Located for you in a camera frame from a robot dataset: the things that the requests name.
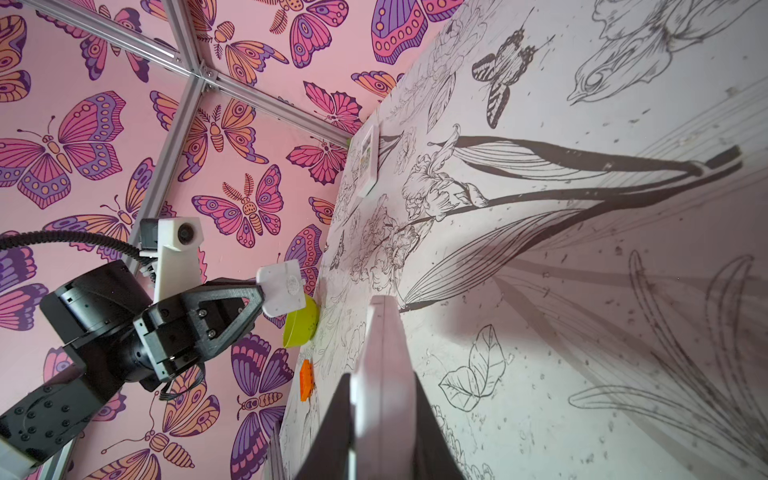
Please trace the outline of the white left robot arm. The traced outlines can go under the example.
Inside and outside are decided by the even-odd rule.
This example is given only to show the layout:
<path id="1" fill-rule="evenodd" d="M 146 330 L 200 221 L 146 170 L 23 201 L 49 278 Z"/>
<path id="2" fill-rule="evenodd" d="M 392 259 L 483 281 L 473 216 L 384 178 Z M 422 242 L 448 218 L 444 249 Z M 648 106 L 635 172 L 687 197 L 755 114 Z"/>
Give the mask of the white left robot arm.
<path id="1" fill-rule="evenodd" d="M 263 302 L 255 281 L 226 278 L 152 300 L 122 260 L 43 297 L 41 311 L 68 360 L 2 414 L 2 478 L 31 475 L 128 383 L 170 407 L 200 398 L 206 361 L 253 328 Z"/>

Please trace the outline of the large white remote control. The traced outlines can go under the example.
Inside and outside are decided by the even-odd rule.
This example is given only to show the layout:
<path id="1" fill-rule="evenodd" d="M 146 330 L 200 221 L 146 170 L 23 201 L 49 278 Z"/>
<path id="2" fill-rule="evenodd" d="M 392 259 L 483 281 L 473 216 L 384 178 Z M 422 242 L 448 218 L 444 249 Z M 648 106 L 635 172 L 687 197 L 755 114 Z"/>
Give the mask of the large white remote control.
<path id="1" fill-rule="evenodd" d="M 350 380 L 351 479 L 411 479 L 416 447 L 416 377 L 399 305 L 376 295 Z"/>

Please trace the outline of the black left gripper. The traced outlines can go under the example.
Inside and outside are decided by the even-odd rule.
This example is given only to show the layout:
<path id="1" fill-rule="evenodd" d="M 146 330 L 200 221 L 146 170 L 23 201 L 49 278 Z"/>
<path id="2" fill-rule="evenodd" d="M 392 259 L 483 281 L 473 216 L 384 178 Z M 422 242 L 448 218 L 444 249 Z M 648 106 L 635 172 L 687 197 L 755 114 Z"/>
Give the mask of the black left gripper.
<path id="1" fill-rule="evenodd" d="M 237 343 L 261 314 L 253 281 L 210 281 L 139 314 L 125 341 L 125 381 L 154 390 Z"/>

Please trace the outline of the white battery cover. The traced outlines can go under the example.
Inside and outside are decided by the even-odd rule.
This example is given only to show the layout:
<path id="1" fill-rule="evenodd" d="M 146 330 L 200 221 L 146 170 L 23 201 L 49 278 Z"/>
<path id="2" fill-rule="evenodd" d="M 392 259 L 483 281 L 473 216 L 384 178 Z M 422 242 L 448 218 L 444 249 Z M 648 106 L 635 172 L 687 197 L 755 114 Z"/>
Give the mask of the white battery cover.
<path id="1" fill-rule="evenodd" d="M 304 279 L 297 260 L 261 267 L 256 283 L 263 293 L 262 311 L 267 317 L 280 317 L 306 307 Z"/>

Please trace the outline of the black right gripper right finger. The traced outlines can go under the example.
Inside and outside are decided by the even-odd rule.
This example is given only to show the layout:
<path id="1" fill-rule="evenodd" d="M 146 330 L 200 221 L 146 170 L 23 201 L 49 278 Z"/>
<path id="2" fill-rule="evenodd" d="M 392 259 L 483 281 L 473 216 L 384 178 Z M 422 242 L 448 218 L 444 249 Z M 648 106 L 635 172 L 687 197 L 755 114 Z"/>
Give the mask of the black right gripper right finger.
<path id="1" fill-rule="evenodd" d="M 418 376 L 414 377 L 415 446 L 411 473 L 416 480 L 464 478 L 445 440 Z"/>

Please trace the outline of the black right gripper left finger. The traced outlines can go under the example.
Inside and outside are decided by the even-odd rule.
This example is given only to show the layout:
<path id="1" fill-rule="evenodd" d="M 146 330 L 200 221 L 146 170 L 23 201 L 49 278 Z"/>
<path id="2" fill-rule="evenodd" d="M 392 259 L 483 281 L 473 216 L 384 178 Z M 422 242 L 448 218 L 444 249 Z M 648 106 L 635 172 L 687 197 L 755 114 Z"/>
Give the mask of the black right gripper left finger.
<path id="1" fill-rule="evenodd" d="M 354 439 L 351 374 L 341 376 L 296 480 L 346 480 L 348 457 Z"/>

